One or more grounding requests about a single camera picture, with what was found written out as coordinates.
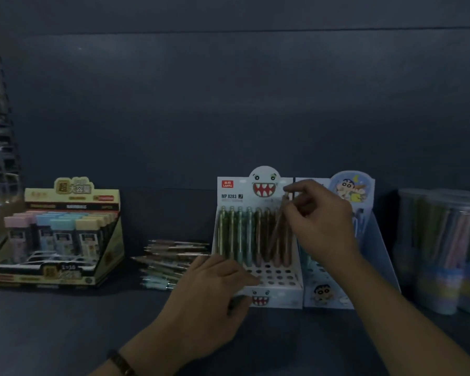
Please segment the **person's right hand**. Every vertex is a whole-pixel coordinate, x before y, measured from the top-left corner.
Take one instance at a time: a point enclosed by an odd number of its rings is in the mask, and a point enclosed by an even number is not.
[[[300,245],[315,261],[327,267],[356,256],[358,246],[348,201],[311,179],[290,184],[284,191],[301,193],[284,202],[284,214]]]

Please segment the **blue cap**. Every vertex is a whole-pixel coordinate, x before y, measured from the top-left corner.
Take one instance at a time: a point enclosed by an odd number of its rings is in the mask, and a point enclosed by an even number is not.
[[[53,231],[73,231],[75,229],[75,221],[65,218],[51,219],[50,229]]]
[[[42,214],[37,215],[37,226],[50,226],[50,221],[56,219],[56,215]]]

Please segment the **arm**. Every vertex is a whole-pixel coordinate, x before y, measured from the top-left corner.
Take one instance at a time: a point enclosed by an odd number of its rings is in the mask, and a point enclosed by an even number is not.
[[[346,292],[390,375],[470,376],[470,356],[361,256],[350,203],[311,180],[285,190],[302,193],[284,209],[301,246]]]
[[[258,285],[234,260],[199,256],[172,291],[157,319],[119,350],[137,375],[170,376],[186,363],[212,354],[233,339],[252,299],[243,297],[231,310],[232,296]],[[122,376],[106,361],[90,376]]]

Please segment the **table surface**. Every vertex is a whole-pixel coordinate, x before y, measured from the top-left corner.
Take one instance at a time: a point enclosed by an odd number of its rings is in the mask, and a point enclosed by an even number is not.
[[[98,290],[0,289],[0,375],[83,375],[160,312],[168,293],[138,287],[133,264]],[[422,310],[470,354],[470,314]],[[252,308],[235,340],[180,375],[387,374],[355,311]]]

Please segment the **person's left hand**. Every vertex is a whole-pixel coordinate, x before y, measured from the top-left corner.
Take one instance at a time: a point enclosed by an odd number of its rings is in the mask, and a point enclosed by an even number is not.
[[[189,361],[212,354],[233,339],[251,305],[252,298],[245,296],[228,310],[233,295],[244,286],[259,282],[234,260],[220,255],[197,257],[157,319],[121,353],[131,359],[132,348],[150,348],[148,361],[129,362],[138,374],[139,369],[145,372],[154,367],[157,375],[172,374]],[[168,367],[163,367],[162,359],[157,357],[167,357],[163,361],[168,362]]]

